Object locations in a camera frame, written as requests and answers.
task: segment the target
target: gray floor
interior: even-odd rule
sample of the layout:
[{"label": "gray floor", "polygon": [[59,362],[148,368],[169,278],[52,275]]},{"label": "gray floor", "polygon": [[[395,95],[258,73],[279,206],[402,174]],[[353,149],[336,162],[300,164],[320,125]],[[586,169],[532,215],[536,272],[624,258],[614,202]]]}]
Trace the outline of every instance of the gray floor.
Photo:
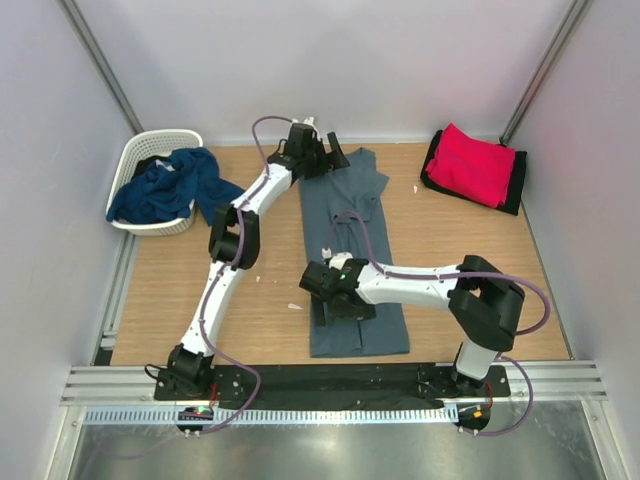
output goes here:
[{"label": "gray floor", "polygon": [[[513,423],[524,408],[494,405],[490,428]],[[498,438],[473,438],[445,424],[236,427],[188,440],[176,432],[173,426],[84,427],[70,478],[605,478],[578,402],[536,404],[520,429]],[[137,460],[108,456],[135,454],[171,436],[176,438]]]}]

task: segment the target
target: laundry basket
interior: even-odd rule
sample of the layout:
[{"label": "laundry basket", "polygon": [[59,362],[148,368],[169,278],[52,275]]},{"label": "laundry basket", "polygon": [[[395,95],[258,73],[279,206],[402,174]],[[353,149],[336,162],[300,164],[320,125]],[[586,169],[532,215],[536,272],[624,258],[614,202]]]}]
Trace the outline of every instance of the laundry basket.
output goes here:
[{"label": "laundry basket", "polygon": [[[133,177],[136,165],[140,160],[153,155],[168,156],[177,148],[196,148],[202,146],[202,137],[191,130],[153,130],[136,135],[127,142],[120,157],[118,170],[111,185],[111,193],[107,201],[107,212],[111,207],[120,187],[128,183]],[[173,235],[184,232],[193,223],[195,215],[194,201],[189,208],[191,215],[188,218],[176,218],[170,222],[152,223],[149,225],[133,225],[124,221],[111,222],[116,228],[128,230],[134,235]]]}]

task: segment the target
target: wooden tabletop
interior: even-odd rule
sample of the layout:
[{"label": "wooden tabletop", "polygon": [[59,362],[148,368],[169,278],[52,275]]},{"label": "wooden tabletop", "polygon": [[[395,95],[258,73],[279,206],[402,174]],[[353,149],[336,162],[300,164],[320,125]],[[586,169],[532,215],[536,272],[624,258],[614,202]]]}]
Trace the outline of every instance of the wooden tabletop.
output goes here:
[{"label": "wooden tabletop", "polygon": [[[466,254],[476,254],[548,292],[522,212],[514,217],[425,188],[418,174],[427,144],[365,147],[376,153],[378,170],[390,177],[382,203],[397,265],[444,266],[460,263]],[[344,146],[343,150],[355,148]],[[248,187],[262,170],[255,147],[213,151],[222,177],[242,187]],[[409,354],[375,359],[310,358],[309,294],[298,288],[307,261],[297,186],[274,203],[260,219],[260,228],[260,257],[238,286],[220,330],[217,346],[225,353],[249,364],[454,359],[464,334],[453,316],[448,311],[413,305],[404,306]],[[141,238],[113,365],[166,364],[202,295],[210,263],[209,231],[198,214],[184,233]],[[288,308],[289,303],[302,310]],[[520,328],[537,322],[542,312],[541,301],[528,292]],[[568,358],[555,314],[542,330],[518,337],[511,355],[520,360]]]}]

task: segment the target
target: basket rim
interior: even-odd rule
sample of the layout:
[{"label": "basket rim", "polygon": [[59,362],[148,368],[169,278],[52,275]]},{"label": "basket rim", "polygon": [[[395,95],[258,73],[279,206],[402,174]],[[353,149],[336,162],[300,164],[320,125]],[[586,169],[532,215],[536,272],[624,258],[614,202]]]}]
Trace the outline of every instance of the basket rim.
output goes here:
[{"label": "basket rim", "polygon": [[[105,209],[105,215],[109,212],[109,208],[111,207],[111,203],[113,202],[113,197],[115,197],[116,195],[116,184],[118,182],[118,178],[120,178],[120,170],[122,169],[125,156],[131,149],[131,145],[134,142],[137,142],[138,140],[140,140],[141,138],[152,137],[154,135],[163,134],[163,133],[187,133],[187,134],[193,135],[197,139],[199,147],[202,147],[204,145],[202,137],[198,132],[195,132],[193,130],[189,130],[186,128],[165,128],[165,129],[159,129],[159,130],[148,130],[131,137],[129,141],[125,144],[124,148],[122,149],[122,154],[120,155],[120,160],[118,161],[118,168],[116,169],[116,173],[113,177],[113,182],[111,183],[111,191],[109,192],[109,199],[107,200],[107,208]],[[191,210],[191,215],[189,217],[191,217],[194,214],[194,207],[195,207],[195,200],[191,200],[191,203],[189,203],[189,209]],[[139,225],[131,224],[131,223],[122,223],[122,222],[119,222],[118,220],[114,220],[109,223],[114,227],[120,228],[122,230],[156,230],[161,228],[175,227],[181,222],[188,220],[189,217],[176,218],[174,220],[170,220],[168,222],[162,222],[162,223],[148,223],[148,224],[139,224]]]}]

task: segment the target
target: wood grain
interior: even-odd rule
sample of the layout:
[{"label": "wood grain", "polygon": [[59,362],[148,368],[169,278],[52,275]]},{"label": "wood grain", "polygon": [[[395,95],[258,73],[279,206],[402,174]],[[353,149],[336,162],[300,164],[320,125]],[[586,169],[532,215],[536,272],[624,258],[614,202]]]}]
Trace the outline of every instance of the wood grain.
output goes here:
[{"label": "wood grain", "polygon": [[[513,217],[425,188],[418,172],[427,144],[366,147],[376,152],[378,170],[390,177],[382,202],[396,264],[441,266],[477,254],[504,272],[544,285],[548,292],[522,213]],[[344,151],[354,148],[345,146]],[[262,169],[254,147],[214,151],[223,178],[243,187]],[[375,360],[310,358],[309,295],[298,288],[307,262],[296,187],[275,202],[261,219],[261,229],[260,258],[238,286],[220,331],[218,346],[224,352],[250,364],[453,360],[464,336],[453,317],[411,305],[404,307],[409,354]],[[112,364],[166,363],[202,294],[210,261],[208,240],[209,228],[201,215],[180,235],[141,239]],[[289,303],[303,309],[289,309]],[[529,294],[521,328],[541,315],[542,303]],[[555,314],[544,329],[519,337],[512,355],[522,360],[566,359]]]}]

